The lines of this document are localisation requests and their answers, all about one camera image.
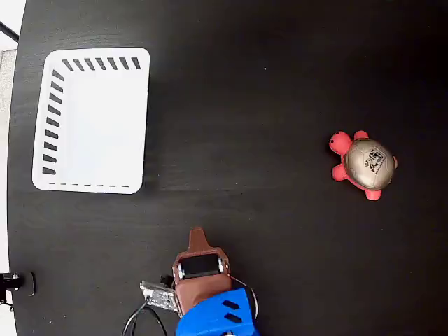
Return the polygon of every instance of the table surface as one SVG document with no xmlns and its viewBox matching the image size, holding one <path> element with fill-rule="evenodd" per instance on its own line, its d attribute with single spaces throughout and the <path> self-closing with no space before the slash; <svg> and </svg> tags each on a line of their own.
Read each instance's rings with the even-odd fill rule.
<svg viewBox="0 0 448 336">
<path fill-rule="evenodd" d="M 263 335 L 448 332 L 447 7 L 441 1 L 28 1 L 8 153 L 19 336 L 118 335 L 139 282 L 201 225 L 252 285 Z M 39 89 L 53 50 L 151 55 L 143 188 L 37 190 Z M 336 183 L 333 132 L 400 166 L 378 202 Z M 171 335 L 177 317 L 161 312 Z M 136 334 L 159 335 L 142 318 Z"/>
</svg>

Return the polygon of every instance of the basket slot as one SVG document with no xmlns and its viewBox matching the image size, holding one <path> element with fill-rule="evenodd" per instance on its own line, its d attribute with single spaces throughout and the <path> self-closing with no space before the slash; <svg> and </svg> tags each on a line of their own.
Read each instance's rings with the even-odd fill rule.
<svg viewBox="0 0 448 336">
<path fill-rule="evenodd" d="M 95 67 L 92 64 L 92 61 L 90 60 L 90 58 L 85 58 L 84 59 L 85 63 L 87 64 L 87 66 L 90 68 L 90 70 L 95 70 Z"/>
<path fill-rule="evenodd" d="M 63 81 L 63 82 L 65 81 L 65 78 L 63 77 L 63 75 L 61 75 L 56 70 L 53 70 L 53 76 L 56 77 L 57 79 L 59 79 L 60 81 Z"/>
<path fill-rule="evenodd" d="M 70 71 L 74 71 L 73 67 L 70 65 L 69 61 L 67 59 L 63 59 L 62 63 L 65 64 L 65 66 L 70 70 Z"/>
<path fill-rule="evenodd" d="M 79 59 L 75 58 L 73 60 L 73 62 L 75 62 L 76 66 L 81 70 L 84 71 L 83 65 L 81 64 L 81 62 L 79 62 Z"/>
</svg>

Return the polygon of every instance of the turtle toy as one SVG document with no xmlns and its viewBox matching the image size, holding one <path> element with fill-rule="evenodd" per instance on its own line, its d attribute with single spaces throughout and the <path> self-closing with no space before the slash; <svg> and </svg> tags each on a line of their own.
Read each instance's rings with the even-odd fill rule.
<svg viewBox="0 0 448 336">
<path fill-rule="evenodd" d="M 345 132 L 336 132 L 331 137 L 330 148 L 341 155 L 341 164 L 333 167 L 333 178 L 349 180 L 364 190 L 369 200 L 379 200 L 381 189 L 391 182 L 397 159 L 364 131 L 357 131 L 354 140 Z"/>
</svg>

